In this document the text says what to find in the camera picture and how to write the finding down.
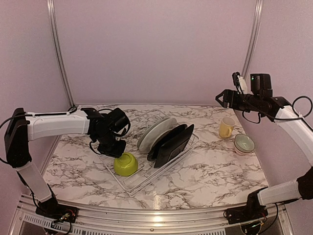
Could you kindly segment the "lime green bowl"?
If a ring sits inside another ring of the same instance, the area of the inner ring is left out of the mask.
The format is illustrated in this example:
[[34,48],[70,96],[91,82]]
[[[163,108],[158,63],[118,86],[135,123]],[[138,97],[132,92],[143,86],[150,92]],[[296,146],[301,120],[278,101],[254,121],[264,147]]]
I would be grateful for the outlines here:
[[133,154],[124,152],[114,159],[113,169],[119,176],[131,176],[138,170],[138,161]]

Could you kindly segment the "yellow ceramic mug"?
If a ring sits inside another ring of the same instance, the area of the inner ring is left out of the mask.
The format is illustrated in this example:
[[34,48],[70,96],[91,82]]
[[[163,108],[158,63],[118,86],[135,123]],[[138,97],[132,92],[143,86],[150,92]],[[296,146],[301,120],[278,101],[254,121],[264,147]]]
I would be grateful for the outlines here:
[[224,117],[219,127],[219,136],[222,139],[230,138],[235,127],[235,120],[231,117]]

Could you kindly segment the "pale grey-green bowl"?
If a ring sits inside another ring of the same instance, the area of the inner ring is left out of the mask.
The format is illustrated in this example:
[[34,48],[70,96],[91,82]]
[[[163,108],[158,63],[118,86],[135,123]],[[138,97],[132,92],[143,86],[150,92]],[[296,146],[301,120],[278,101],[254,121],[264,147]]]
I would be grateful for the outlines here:
[[255,149],[254,141],[249,136],[244,134],[237,134],[235,136],[234,145],[238,150],[244,153],[252,152]]

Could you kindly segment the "red patterned white bowl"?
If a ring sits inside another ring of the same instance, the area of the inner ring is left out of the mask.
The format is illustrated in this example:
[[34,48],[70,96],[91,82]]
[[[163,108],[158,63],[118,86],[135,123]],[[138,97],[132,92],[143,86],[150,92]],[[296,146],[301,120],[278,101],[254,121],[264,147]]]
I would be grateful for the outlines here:
[[248,154],[252,154],[253,151],[249,151],[249,152],[243,152],[240,149],[237,148],[237,146],[234,144],[234,150],[237,154],[239,155],[248,155]]

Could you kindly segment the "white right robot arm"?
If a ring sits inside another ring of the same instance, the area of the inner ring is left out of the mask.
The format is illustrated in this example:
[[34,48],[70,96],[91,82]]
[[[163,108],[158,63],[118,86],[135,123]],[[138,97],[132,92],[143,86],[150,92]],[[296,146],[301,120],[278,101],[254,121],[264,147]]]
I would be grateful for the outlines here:
[[[267,117],[278,125],[301,149],[309,165],[313,164],[313,128],[305,121],[307,115],[296,111],[294,102],[282,96],[274,96],[271,76],[267,73],[250,75],[251,93],[246,91],[245,79],[239,72],[232,74],[235,89],[225,89],[215,97],[224,108],[244,113],[257,112],[258,118]],[[263,188],[251,193],[242,215],[253,219],[261,212],[261,206],[274,203],[289,203],[299,199],[313,198],[313,170],[310,168],[304,175],[295,180]]]

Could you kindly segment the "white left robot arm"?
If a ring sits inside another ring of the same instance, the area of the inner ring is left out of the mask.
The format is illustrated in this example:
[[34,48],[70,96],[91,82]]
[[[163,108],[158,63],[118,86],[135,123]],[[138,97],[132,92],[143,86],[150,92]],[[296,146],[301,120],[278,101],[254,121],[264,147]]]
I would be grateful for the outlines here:
[[91,143],[98,143],[98,154],[118,158],[126,148],[126,142],[121,137],[131,127],[129,118],[119,108],[108,110],[107,113],[94,108],[73,108],[57,113],[33,113],[17,108],[4,123],[8,126],[4,134],[6,158],[3,163],[17,171],[43,203],[44,212],[52,218],[60,216],[62,207],[54,201],[53,191],[32,163],[29,142],[68,134],[87,135]]

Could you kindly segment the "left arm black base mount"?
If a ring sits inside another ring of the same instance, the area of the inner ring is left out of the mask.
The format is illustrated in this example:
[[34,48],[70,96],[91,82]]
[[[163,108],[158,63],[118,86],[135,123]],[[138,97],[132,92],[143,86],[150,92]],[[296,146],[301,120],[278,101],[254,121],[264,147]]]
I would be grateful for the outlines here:
[[55,195],[44,202],[38,201],[36,206],[36,214],[53,218],[57,222],[67,221],[74,223],[77,218],[78,208],[68,205],[59,204]]

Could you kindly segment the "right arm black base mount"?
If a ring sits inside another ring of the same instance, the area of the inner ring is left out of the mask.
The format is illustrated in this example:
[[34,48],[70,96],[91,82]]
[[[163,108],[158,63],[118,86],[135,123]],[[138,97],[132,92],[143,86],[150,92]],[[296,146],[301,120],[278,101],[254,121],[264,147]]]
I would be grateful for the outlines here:
[[226,209],[223,216],[228,220],[228,223],[242,223],[268,216],[266,206],[260,205],[258,200],[258,193],[263,189],[266,189],[266,187],[250,193],[244,206]]

